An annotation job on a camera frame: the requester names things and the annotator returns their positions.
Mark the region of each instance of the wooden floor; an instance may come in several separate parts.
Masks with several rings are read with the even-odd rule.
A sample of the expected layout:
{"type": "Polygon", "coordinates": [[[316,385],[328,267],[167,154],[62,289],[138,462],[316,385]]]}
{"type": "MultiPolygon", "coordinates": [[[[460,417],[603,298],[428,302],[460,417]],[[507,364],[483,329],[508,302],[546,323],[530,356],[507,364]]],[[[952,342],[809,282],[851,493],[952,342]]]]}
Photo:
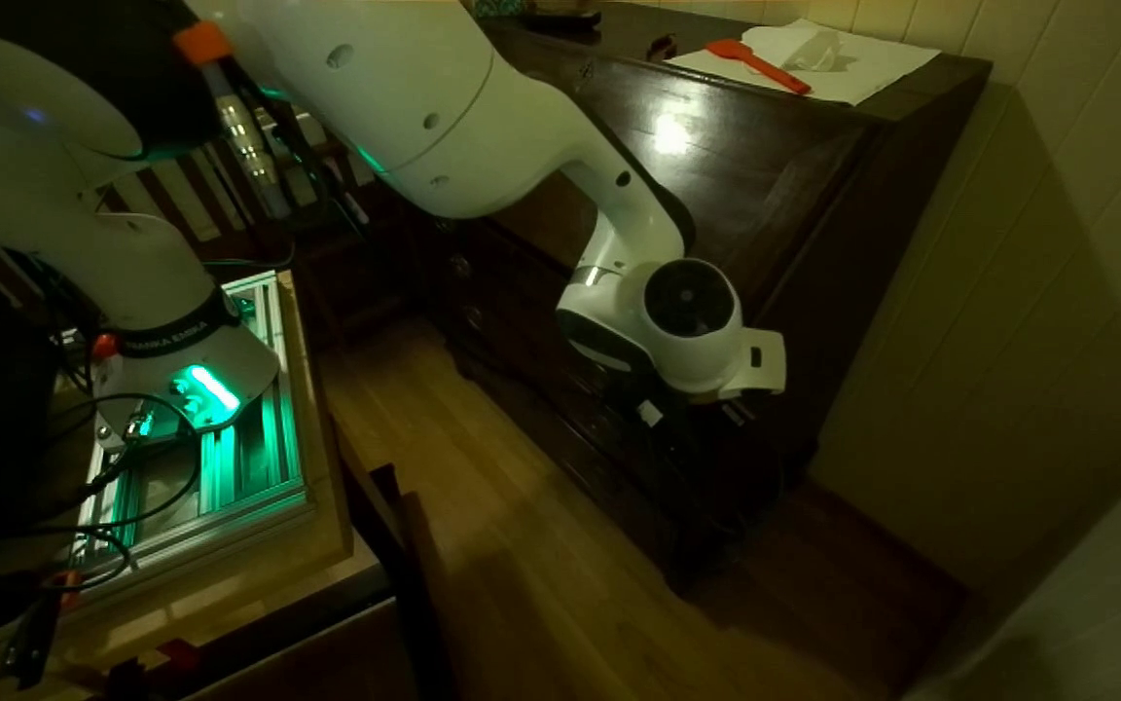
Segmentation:
{"type": "Polygon", "coordinates": [[[360,458],[398,462],[428,508],[465,701],[893,698],[958,602],[813,486],[679,598],[416,319],[328,355],[317,385],[360,458]]]}

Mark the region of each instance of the wooden dresser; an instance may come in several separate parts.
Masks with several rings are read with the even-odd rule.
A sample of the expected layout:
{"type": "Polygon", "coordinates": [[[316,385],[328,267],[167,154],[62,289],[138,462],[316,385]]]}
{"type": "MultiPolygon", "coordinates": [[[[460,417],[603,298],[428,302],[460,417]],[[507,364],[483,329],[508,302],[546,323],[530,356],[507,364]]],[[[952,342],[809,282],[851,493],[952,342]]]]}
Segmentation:
{"type": "Polygon", "coordinates": [[[944,55],[847,107],[646,59],[653,40],[692,49],[739,22],[608,9],[600,35],[485,31],[690,206],[692,251],[724,263],[747,323],[785,329],[785,398],[696,407],[600,372],[557,336],[594,216],[569,181],[485,221],[408,216],[398,236],[460,364],[679,585],[813,455],[989,67],[944,55]],[[646,398],[664,407],[657,429],[634,411],[646,398]]]}

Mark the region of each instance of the paper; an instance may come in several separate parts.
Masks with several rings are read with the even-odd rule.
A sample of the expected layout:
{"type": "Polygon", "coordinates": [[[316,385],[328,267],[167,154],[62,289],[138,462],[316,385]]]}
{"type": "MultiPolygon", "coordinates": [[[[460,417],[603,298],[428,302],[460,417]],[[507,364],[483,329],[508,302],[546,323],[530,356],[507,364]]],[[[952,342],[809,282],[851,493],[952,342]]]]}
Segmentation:
{"type": "MultiPolygon", "coordinates": [[[[809,85],[804,96],[847,102],[847,103],[868,102],[870,94],[878,94],[882,85],[899,80],[903,75],[927,67],[936,55],[927,48],[833,31],[833,27],[821,27],[809,20],[792,20],[785,27],[751,27],[751,31],[742,31],[742,41],[760,59],[800,79],[809,85]]],[[[678,55],[669,60],[699,68],[699,75],[720,75],[731,80],[781,90],[779,80],[753,75],[751,67],[731,60],[731,59],[714,59],[708,49],[678,55]]]]}

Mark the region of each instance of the wall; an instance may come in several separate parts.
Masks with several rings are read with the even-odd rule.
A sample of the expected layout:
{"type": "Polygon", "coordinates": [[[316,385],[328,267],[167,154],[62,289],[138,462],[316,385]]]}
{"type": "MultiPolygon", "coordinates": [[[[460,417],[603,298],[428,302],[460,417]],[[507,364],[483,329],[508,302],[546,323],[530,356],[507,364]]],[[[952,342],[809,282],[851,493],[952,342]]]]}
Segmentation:
{"type": "Polygon", "coordinates": [[[958,698],[1121,698],[1121,0],[663,5],[996,60],[813,476],[1021,602],[958,698]]]}

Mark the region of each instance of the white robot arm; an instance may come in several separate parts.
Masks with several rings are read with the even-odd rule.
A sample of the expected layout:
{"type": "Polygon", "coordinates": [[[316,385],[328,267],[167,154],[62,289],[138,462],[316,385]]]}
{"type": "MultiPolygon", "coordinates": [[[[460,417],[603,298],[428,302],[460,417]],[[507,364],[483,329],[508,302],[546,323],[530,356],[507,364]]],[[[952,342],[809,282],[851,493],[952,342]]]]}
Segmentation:
{"type": "MultiPolygon", "coordinates": [[[[181,142],[175,122],[211,124],[211,94],[207,114],[181,107],[145,75],[180,60],[175,27],[153,27],[167,0],[67,5],[0,0],[0,118],[42,122],[106,158],[167,154],[181,142]]],[[[657,369],[696,398],[781,388],[781,338],[747,329],[724,273],[686,255],[646,170],[565,94],[503,60],[460,0],[189,0],[189,12],[439,216],[503,208],[565,170],[600,206],[559,298],[559,327],[591,360],[657,369]]],[[[181,236],[160,216],[88,214],[79,190],[73,158],[0,127],[0,245],[46,255],[128,338],[101,394],[167,398],[198,429],[249,405],[277,364],[223,315],[181,236]],[[212,388],[175,388],[194,364],[212,388]]]]}

